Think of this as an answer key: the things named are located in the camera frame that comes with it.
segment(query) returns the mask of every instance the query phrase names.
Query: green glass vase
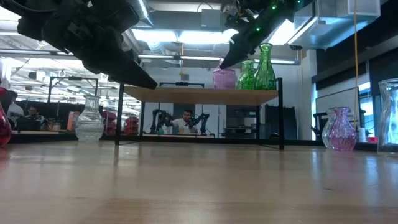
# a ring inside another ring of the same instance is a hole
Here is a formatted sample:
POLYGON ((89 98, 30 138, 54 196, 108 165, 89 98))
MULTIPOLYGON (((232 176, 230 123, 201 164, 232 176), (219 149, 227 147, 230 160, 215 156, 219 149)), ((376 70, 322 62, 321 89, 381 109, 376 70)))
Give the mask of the green glass vase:
POLYGON ((252 60, 245 60, 242 62, 242 73, 239 80, 236 83, 237 90, 252 90, 254 83, 254 74, 256 70, 253 67, 254 62, 252 60))
POLYGON ((272 44, 260 45, 261 59, 254 75, 255 90, 276 90, 276 78, 271 64, 271 49, 272 44))

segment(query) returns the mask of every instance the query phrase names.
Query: ceiling light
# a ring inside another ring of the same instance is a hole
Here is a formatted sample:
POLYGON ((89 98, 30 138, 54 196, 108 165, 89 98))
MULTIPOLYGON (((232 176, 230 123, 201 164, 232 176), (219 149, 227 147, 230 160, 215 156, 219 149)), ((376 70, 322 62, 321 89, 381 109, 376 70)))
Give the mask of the ceiling light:
POLYGON ((186 44, 227 44, 229 38, 221 32, 184 31, 178 41, 186 44))
MULTIPOLYGON (((259 63, 260 59, 254 59, 254 63, 259 63)), ((279 60, 271 59, 271 63, 274 65, 298 65, 299 63, 295 60, 279 60)))
POLYGON ((177 41, 177 36, 174 31, 171 30, 139 30, 133 29, 137 40, 146 42, 175 42, 177 41))
POLYGON ((138 55, 140 59, 174 59, 172 55, 138 55))
POLYGON ((0 31, 0 35, 20 35, 18 32, 0 31))
POLYGON ((295 42, 299 37, 301 37, 301 35, 303 35, 304 32, 307 31, 317 20, 318 19, 316 17, 312 18, 312 20, 310 20, 308 24, 305 25, 298 33, 296 33, 296 35, 294 35, 287 43, 293 44, 293 42, 295 42))
POLYGON ((7 9, 0 7, 0 20, 5 20, 5 21, 18 21, 21 16, 18 14, 15 14, 11 11, 8 11, 7 9))
POLYGON ((182 60, 206 60, 206 61, 216 61, 218 62, 222 58, 220 57, 201 57, 201 56, 181 56, 182 60))
POLYGON ((284 45, 290 38, 295 34, 294 23, 290 22, 288 19, 282 23, 272 35, 269 43, 272 45, 284 45))

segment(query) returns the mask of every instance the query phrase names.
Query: clear glass vase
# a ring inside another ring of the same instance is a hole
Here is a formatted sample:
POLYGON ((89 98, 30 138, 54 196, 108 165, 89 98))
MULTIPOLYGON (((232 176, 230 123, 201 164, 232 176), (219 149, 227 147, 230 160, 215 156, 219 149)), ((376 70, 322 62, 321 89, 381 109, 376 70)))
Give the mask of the clear glass vase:
POLYGON ((377 153, 398 156, 398 78, 379 82, 382 112, 379 120, 377 153))
POLYGON ((336 121, 336 113, 334 109, 328 109, 326 113, 328 114, 329 119, 322 131, 322 141, 328 149, 331 149, 330 131, 336 121))
POLYGON ((335 151, 352 151, 356 144, 356 131, 347 119, 350 109, 338 107, 333 110, 336 120, 330 130, 330 146, 335 151))
POLYGON ((252 60, 245 60, 242 62, 242 73, 239 80, 236 82, 237 90, 252 90, 254 83, 254 62, 252 60))
POLYGON ((271 64, 271 49, 272 44, 260 45, 261 59, 254 75, 255 90, 276 90, 275 72, 271 64))
POLYGON ((219 66, 213 72, 213 84, 215 89, 234 90, 236 88, 236 74, 233 69, 220 69, 223 59, 220 60, 219 66))
POLYGON ((103 119, 100 115, 99 96, 86 96, 85 110, 79 115, 76 124, 76 136, 79 141, 96 142, 104 131, 103 119))

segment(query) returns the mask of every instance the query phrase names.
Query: pink glass vase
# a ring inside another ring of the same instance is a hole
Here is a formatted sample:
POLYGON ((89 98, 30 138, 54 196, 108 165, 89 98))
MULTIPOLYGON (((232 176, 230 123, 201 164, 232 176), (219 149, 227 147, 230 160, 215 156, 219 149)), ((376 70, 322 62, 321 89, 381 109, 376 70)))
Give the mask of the pink glass vase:
POLYGON ((352 151, 356 143, 356 132, 347 119, 350 109, 334 108, 336 120, 330 131, 330 146, 335 151, 352 151))
POLYGON ((0 147, 5 146, 11 138, 11 125, 0 103, 0 147))
POLYGON ((220 60, 219 66, 213 72, 213 84, 215 89, 234 90, 236 87, 236 75, 233 69, 220 69, 223 60, 220 60))

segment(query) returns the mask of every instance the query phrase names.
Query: shelf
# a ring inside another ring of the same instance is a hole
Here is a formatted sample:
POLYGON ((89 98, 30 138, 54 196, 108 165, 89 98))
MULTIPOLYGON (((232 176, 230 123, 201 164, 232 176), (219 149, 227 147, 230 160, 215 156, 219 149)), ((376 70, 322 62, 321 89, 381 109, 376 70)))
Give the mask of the shelf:
POLYGON ((216 90, 199 88, 157 88, 126 86, 124 92, 152 103, 187 103, 258 106, 278 97, 276 90, 216 90))

